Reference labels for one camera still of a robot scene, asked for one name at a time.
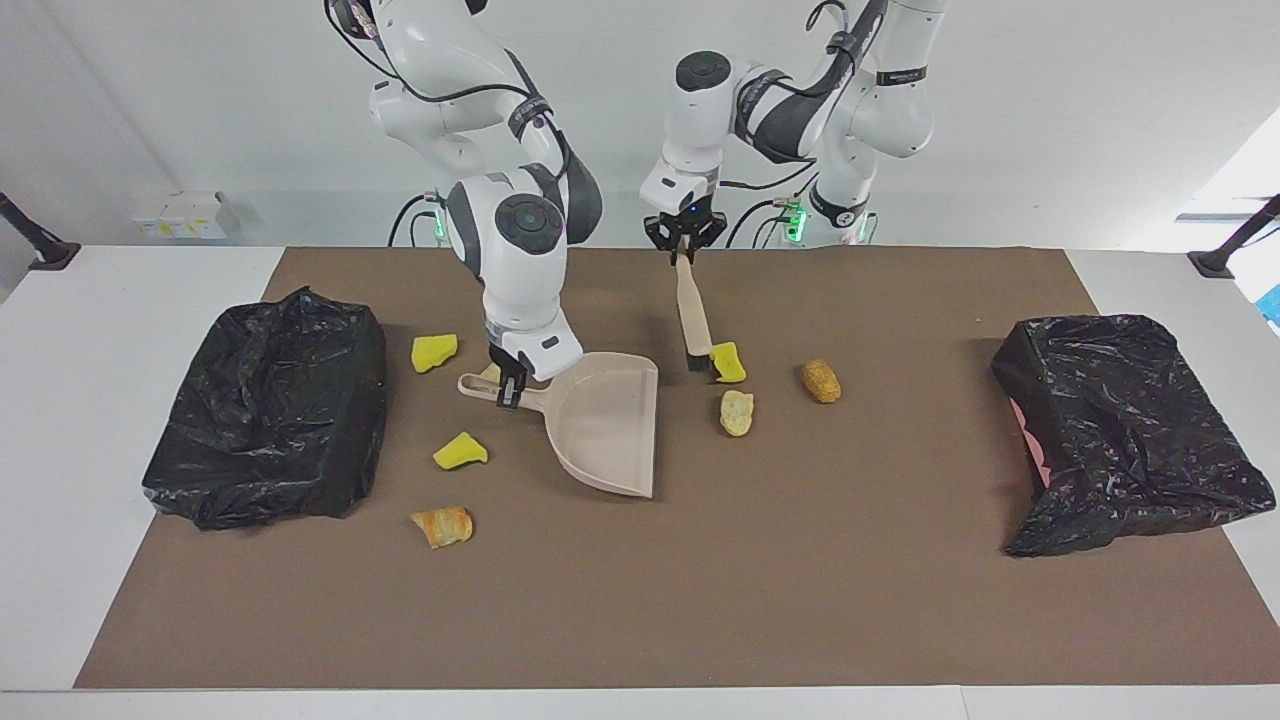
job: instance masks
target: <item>brown paper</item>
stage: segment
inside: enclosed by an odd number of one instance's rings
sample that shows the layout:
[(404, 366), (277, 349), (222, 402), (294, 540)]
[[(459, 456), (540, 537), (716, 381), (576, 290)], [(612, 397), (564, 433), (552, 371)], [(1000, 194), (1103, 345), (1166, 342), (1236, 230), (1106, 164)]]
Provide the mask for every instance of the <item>brown paper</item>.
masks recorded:
[[(644, 501), (563, 473), (536, 413), (454, 391), (488, 356), (452, 254), (287, 251), (268, 300), (310, 284), (385, 325), (372, 495), (343, 520), (252, 530), (157, 518), (77, 687), (1280, 682), (1280, 630), (1221, 530), (1001, 553), (1030, 483), (988, 363), (1016, 320), (1093, 311), (1062, 252), (703, 252), (694, 272), (749, 373), (744, 438), (718, 425), (724, 386), (686, 370), (667, 259), (571, 252), (582, 345), (660, 368)], [(449, 332), (458, 356), (416, 375), (412, 338)], [(805, 392), (813, 357), (840, 402)], [(461, 430), (489, 464), (439, 470)], [(475, 537), (433, 552), (406, 518), (449, 505)]]

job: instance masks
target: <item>beige dustpan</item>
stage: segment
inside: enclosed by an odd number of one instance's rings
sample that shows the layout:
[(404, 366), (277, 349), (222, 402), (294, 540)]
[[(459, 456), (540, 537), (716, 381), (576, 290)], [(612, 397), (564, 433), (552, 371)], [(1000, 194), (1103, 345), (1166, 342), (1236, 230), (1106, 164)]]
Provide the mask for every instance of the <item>beige dustpan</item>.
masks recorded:
[[(458, 392), (498, 400), (498, 384), (474, 374), (458, 378)], [(520, 406), (543, 414), (570, 475), (605, 492), (653, 497), (658, 366), (652, 360), (589, 352), (547, 389), (526, 389)]]

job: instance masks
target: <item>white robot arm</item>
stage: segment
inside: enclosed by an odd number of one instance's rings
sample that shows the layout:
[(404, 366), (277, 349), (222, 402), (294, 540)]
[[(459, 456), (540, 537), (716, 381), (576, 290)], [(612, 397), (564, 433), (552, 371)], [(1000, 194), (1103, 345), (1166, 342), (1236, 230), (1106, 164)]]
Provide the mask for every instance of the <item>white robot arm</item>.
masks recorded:
[(924, 79), (950, 4), (890, 0), (884, 27), (872, 46), (878, 70), (858, 72), (823, 131), (820, 174), (808, 200), (831, 227), (849, 231), (864, 217), (877, 152), (910, 158), (933, 137), (933, 108)]
[[(550, 379), (582, 355), (559, 292), (567, 246), (599, 223), (599, 187), (516, 55), (472, 19), (486, 0), (325, 3), (343, 32), (376, 42), (390, 64), (370, 111), (429, 161), (453, 250), (484, 284), (498, 405), (516, 407), (527, 374)], [(485, 173), (480, 149), (458, 133), (502, 122), (531, 163)]]
[[(778, 164), (813, 163), (810, 154), (820, 147), (822, 188), (814, 186), (809, 201), (832, 227), (852, 225), (876, 173), (874, 150), (905, 158), (932, 136), (923, 79), (948, 4), (868, 0), (852, 18), (844, 1), (823, 0), (806, 27), (827, 9), (841, 29), (804, 88), (785, 82), (781, 70), (713, 51), (682, 59), (662, 156), (640, 190), (659, 211), (645, 219), (654, 245), (676, 252), (684, 241), (692, 258), (727, 227), (723, 215), (712, 211), (712, 199), (730, 135)], [(868, 53), (882, 70), (863, 67)]]

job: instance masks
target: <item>black garbage bag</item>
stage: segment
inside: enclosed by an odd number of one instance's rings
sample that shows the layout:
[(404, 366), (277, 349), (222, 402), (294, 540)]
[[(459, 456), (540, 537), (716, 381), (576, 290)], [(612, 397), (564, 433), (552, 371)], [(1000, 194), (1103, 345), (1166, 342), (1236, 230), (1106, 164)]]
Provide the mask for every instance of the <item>black garbage bag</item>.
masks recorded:
[(1009, 555), (1199, 530), (1276, 505), (1178, 341), (1151, 318), (1024, 320), (991, 366), (1036, 466), (1036, 503)]
[(178, 388), (142, 479), (201, 529), (339, 518), (369, 495), (387, 421), (374, 313), (302, 288), (223, 313)]

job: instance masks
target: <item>white table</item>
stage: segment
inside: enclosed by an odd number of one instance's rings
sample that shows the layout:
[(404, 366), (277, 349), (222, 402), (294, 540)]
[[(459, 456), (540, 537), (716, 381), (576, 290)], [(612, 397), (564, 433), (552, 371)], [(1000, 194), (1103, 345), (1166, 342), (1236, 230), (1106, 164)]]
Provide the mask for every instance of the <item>white table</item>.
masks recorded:
[[(0, 717), (1280, 717), (1280, 685), (72, 692), (151, 520), (138, 479), (187, 365), (219, 313), (261, 297), (280, 254), (91, 246), (0, 305)], [(1235, 286), (1180, 255), (1069, 255), (1102, 313), (1169, 327), (1280, 482), (1280, 338)], [(1226, 533), (1280, 618), (1280, 514)]]

